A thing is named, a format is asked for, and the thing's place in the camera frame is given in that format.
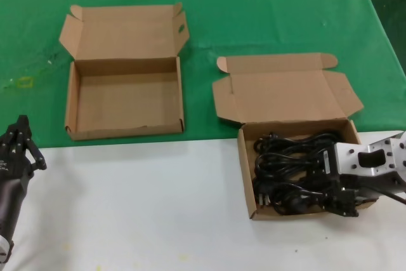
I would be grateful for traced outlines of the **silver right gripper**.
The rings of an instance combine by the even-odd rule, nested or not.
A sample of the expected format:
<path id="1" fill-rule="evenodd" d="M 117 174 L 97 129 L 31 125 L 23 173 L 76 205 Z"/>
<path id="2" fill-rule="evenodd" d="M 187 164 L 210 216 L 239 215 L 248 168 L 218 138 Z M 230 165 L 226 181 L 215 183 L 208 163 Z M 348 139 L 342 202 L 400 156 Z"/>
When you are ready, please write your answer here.
<path id="1" fill-rule="evenodd" d="M 367 145 L 339 142 L 328 146 L 322 157 L 324 180 L 332 187 L 320 199 L 326 212 L 358 217 L 358 195 L 402 191 L 401 133 Z"/>

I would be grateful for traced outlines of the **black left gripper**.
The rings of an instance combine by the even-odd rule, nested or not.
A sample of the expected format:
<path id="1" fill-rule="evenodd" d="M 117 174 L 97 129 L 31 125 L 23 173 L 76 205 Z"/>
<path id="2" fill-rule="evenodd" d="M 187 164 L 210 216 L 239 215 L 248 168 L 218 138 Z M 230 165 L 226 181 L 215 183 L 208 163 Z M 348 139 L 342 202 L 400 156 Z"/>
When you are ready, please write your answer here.
<path id="1" fill-rule="evenodd" d="M 15 185 L 27 188 L 33 176 L 31 168 L 33 171 L 47 169 L 45 158 L 31 137 L 27 115 L 19 115 L 16 123 L 10 124 L 1 136 L 1 188 Z M 26 150 L 34 163 L 30 163 Z"/>

